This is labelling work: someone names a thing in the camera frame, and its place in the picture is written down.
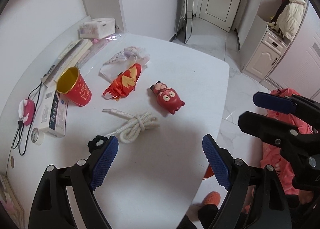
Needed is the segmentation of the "standing mirror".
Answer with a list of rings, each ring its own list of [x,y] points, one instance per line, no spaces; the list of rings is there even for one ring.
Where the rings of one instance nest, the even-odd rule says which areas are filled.
[[[193,31],[194,0],[183,0],[179,12],[175,37],[186,44],[191,38]]]

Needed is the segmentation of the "pink bedding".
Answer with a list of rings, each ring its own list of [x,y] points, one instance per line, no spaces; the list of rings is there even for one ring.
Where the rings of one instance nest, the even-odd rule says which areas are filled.
[[[296,94],[280,97],[257,92],[253,103],[277,113],[291,114],[308,127],[319,130],[319,103],[312,99]],[[319,133],[303,134],[297,125],[252,112],[240,115],[238,126],[242,132],[280,149],[281,157],[292,167],[293,187],[313,193],[306,210],[319,209]]]

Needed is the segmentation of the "white puffer jacket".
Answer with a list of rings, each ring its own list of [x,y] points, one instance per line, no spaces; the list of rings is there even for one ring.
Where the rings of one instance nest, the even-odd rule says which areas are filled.
[[[299,31],[305,8],[305,0],[289,0],[289,4],[286,5],[277,19],[276,26],[291,42]]]

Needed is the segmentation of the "clear tape roll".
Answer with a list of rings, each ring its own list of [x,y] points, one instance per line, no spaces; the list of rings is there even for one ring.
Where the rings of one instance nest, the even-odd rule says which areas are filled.
[[[44,132],[38,128],[34,128],[31,132],[30,139],[33,144],[40,146],[44,141]]]

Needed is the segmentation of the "pink white mini iron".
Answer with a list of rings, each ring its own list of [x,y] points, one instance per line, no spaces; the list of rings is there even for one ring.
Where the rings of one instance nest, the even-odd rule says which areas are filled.
[[[23,99],[18,106],[18,117],[20,121],[29,126],[35,114],[35,103],[31,99]]]

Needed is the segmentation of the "red snack wrapper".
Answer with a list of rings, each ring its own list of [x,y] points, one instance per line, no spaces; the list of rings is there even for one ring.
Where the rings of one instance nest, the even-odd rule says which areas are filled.
[[[112,81],[108,88],[103,92],[103,98],[107,100],[120,100],[126,98],[129,93],[135,90],[141,72],[142,66],[139,63],[132,65]]]

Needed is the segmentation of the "white medicine box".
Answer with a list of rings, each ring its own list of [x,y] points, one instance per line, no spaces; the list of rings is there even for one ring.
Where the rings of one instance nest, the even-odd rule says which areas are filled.
[[[44,93],[36,128],[52,137],[64,137],[68,104],[68,99],[54,86],[48,88]]]

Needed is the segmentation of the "white printed plastic bag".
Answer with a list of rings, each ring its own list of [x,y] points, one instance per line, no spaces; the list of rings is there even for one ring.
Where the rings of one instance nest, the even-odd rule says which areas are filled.
[[[100,69],[100,74],[108,82],[112,82],[135,63],[140,64],[142,70],[146,69],[149,60],[150,55],[145,48],[127,47],[104,62]]]

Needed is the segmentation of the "orange slipper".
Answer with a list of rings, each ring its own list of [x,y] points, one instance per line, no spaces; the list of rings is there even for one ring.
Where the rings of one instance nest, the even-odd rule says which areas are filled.
[[[210,193],[207,194],[207,196],[204,198],[204,200],[202,201],[202,205],[214,205],[214,206],[218,206],[219,203],[221,201],[221,195],[219,192],[216,191],[212,191]]]

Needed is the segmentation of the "red pig figurine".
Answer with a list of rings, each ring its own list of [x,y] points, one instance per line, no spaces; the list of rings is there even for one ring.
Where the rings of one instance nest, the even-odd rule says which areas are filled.
[[[185,105],[178,93],[161,81],[152,85],[150,90],[155,94],[157,103],[172,115]]]

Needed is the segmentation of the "clear plastic sleeve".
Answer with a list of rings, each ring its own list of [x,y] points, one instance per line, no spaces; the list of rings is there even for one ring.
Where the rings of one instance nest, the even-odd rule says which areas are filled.
[[[90,39],[92,45],[85,50],[85,53],[78,62],[75,64],[76,67],[83,67],[89,60],[91,60],[98,52],[105,48],[109,43],[113,41],[119,41],[124,37],[123,33],[113,34],[108,37],[104,37],[100,40]]]

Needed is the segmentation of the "white cabinet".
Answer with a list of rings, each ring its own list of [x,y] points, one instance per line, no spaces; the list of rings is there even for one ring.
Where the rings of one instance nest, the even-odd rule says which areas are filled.
[[[240,49],[241,71],[251,78],[264,80],[289,48],[286,37],[264,28],[250,30]]]

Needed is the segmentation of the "red gold paper cup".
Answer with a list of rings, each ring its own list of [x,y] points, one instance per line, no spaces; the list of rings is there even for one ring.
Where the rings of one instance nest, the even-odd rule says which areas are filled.
[[[60,76],[57,81],[56,90],[80,107],[86,106],[92,98],[92,92],[78,67],[68,68]]]

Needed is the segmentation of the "white tissue pack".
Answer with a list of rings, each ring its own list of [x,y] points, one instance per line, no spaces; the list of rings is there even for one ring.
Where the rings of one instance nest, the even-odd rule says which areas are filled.
[[[116,32],[116,20],[114,18],[96,18],[84,22],[79,27],[79,35],[83,39],[100,40]]]

